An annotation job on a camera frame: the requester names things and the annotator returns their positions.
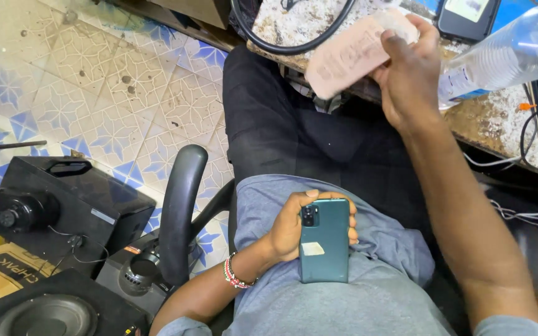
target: black pants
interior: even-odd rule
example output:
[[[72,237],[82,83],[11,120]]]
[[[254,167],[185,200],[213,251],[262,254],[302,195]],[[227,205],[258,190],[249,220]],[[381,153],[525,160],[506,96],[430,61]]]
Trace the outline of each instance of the black pants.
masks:
[[[236,183],[261,174],[329,182],[434,243],[406,149],[379,106],[352,99],[338,115],[317,112],[276,63],[243,45],[225,60],[223,102]]]

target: green smartphone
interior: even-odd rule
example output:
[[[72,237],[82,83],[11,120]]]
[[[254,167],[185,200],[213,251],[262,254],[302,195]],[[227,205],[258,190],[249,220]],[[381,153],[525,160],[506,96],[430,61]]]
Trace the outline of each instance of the green smartphone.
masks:
[[[348,282],[350,203],[325,198],[300,210],[300,278],[302,283]]]

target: bottle label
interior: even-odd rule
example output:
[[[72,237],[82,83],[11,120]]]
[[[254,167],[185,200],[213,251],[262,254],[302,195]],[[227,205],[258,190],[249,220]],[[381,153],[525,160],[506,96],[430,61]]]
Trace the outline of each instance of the bottle label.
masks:
[[[479,88],[474,81],[468,78],[466,66],[448,69],[439,78],[437,94],[441,100],[459,102],[488,93],[488,90]]]

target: office chair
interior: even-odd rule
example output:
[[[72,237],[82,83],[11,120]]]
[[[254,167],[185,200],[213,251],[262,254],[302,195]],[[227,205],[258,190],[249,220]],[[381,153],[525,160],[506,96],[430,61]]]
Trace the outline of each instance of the office chair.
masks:
[[[235,210],[235,182],[230,180],[213,197],[202,212],[192,219],[194,202],[198,192],[208,154],[198,145],[184,146],[178,152],[170,173],[159,228],[160,268],[163,278],[171,285],[179,287],[190,279],[188,271],[188,245],[196,238],[205,225],[219,212],[229,211],[228,246],[229,253],[236,251],[234,235],[237,228]],[[508,224],[517,240],[533,277],[538,293],[538,228],[522,222]],[[443,256],[432,251],[435,272],[424,290],[442,311],[457,335],[470,335],[460,288]],[[209,324],[213,336],[219,336],[232,323],[234,301]]]

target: fingernail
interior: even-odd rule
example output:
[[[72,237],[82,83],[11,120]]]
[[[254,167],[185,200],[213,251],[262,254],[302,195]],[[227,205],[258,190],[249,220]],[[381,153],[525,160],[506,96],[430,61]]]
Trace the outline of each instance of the fingernail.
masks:
[[[319,195],[319,189],[307,190],[305,194],[309,197],[317,197]]]
[[[395,34],[396,33],[394,33],[393,30],[387,29],[383,33],[381,33],[381,38],[384,38],[385,40],[387,40],[388,38],[394,36]]]

